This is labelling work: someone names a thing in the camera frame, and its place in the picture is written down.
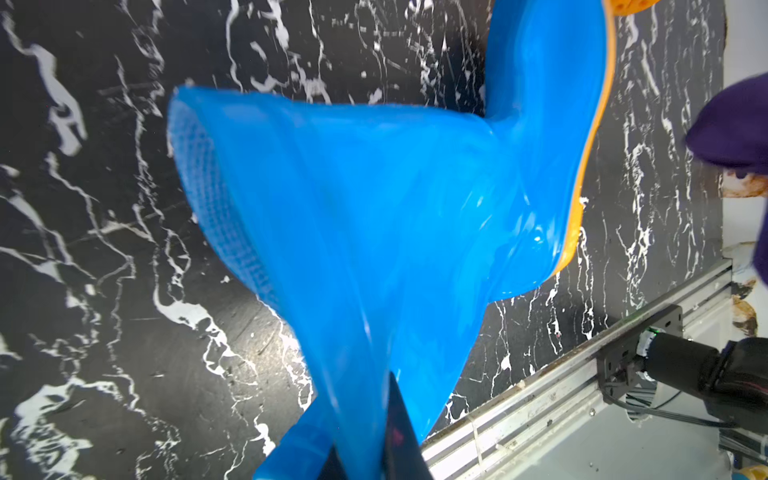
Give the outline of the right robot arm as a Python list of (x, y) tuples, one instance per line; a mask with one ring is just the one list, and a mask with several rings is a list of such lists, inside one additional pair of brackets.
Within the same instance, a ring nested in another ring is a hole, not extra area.
[(767, 432), (767, 340), (729, 341), (722, 350), (650, 329), (637, 346), (651, 379), (704, 402), (707, 413), (739, 428)]

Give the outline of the blue rubber boot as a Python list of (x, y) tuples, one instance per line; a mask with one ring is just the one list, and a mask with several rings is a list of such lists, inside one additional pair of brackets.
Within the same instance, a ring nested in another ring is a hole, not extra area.
[(610, 0), (610, 5), (615, 16), (629, 16), (642, 12), (658, 2), (659, 0)]
[(293, 329), (316, 399), (256, 470), (383, 479), (393, 373), (418, 443), (493, 302), (578, 246), (616, 61), (608, 1), (499, 1), (483, 115), (181, 87), (168, 136), (228, 269)]

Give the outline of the purple cloth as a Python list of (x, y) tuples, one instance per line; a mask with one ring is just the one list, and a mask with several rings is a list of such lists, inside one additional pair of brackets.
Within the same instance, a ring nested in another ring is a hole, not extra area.
[(724, 241), (753, 241), (752, 267), (767, 282), (767, 75), (734, 83), (699, 112), (686, 135), (693, 156), (726, 171)]

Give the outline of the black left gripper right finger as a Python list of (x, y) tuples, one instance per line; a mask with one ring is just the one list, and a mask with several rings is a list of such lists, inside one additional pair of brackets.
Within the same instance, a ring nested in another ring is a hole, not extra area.
[(395, 375), (389, 374), (389, 403), (382, 454), (382, 478), (432, 480)]

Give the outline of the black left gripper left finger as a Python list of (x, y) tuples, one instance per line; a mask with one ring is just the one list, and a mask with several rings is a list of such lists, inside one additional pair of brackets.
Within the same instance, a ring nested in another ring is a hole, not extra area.
[(346, 472), (335, 447), (330, 449), (328, 457), (318, 474), (317, 480), (347, 480)]

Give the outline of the blue rubber boot back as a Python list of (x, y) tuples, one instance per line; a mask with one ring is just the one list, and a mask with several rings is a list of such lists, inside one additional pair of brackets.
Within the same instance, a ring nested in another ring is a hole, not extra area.
[(642, 12), (658, 2), (659, 0), (610, 0), (610, 5), (615, 16), (629, 16)]

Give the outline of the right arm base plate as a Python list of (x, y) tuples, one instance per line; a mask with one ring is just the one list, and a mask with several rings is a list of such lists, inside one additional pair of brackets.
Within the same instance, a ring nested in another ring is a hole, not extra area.
[(681, 306), (665, 306), (598, 351), (598, 386), (607, 403), (615, 404), (640, 384), (651, 341), (658, 333), (681, 337), (682, 320)]

